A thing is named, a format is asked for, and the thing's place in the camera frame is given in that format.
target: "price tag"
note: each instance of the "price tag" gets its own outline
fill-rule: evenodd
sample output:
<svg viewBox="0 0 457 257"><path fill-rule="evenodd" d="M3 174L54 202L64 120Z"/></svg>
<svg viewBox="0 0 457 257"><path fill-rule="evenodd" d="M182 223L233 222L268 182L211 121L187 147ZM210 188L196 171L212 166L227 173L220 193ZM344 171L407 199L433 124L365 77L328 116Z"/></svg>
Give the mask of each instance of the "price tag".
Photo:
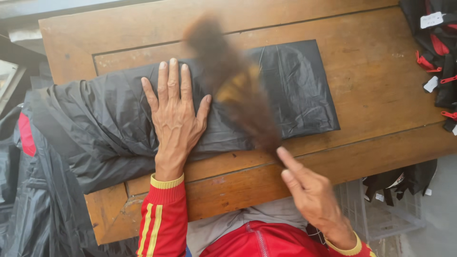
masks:
<svg viewBox="0 0 457 257"><path fill-rule="evenodd" d="M427 90L428 92L432 92L435 87L438 86L438 77L434 76L427 82L427 84L424 85L424 89Z"/></svg>
<svg viewBox="0 0 457 257"><path fill-rule="evenodd" d="M443 23L443 15L441 12L432 13L420 18L420 28L428 28Z"/></svg>
<svg viewBox="0 0 457 257"><path fill-rule="evenodd" d="M378 193L377 193L377 194L376 194L376 199L378 199L378 200L381 201L381 202L384 202L384 196L381 195L381 194L378 194Z"/></svg>

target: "person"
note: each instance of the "person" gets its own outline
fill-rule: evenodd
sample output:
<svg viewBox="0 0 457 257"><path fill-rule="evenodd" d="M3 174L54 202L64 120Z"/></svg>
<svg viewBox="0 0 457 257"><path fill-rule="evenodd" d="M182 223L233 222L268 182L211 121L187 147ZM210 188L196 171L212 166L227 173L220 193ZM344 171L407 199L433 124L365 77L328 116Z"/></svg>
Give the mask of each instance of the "person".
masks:
<svg viewBox="0 0 457 257"><path fill-rule="evenodd" d="M183 257L186 255L188 228L183 167L206 129L212 98L211 95L205 96L195 115L189 67L183 64L181 68L180 97L176 59L171 59L170 64L160 63L157 97L150 81L147 78L141 81L151 107L159 150L150 190L141 208L143 218L137 255ZM226 229L215 239L198 236L200 241L208 244L198 254L201 257L375 257L341 213L329 179L304 167L284 147L278 148L277 153L287 167L281 176L292 194L294 208L324 234L328 247L313 241L304 230L290 223L251 220L233 227L236 222L231 221L228 224L222 222L231 229Z"/></svg>

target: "hanging jacket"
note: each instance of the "hanging jacket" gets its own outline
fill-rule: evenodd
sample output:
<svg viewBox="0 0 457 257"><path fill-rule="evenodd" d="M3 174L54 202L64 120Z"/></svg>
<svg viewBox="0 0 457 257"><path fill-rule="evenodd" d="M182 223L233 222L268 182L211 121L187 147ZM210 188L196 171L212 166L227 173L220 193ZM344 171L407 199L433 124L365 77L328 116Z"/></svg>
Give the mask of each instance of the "hanging jacket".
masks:
<svg viewBox="0 0 457 257"><path fill-rule="evenodd" d="M184 175L170 182L159 182L153 174L141 214L139 257L186 255L188 220ZM304 231L287 224L250 221L219 238L200 256L376 257L358 236L357 245L351 250L340 250L329 241L327 244L328 249L313 241Z"/></svg>

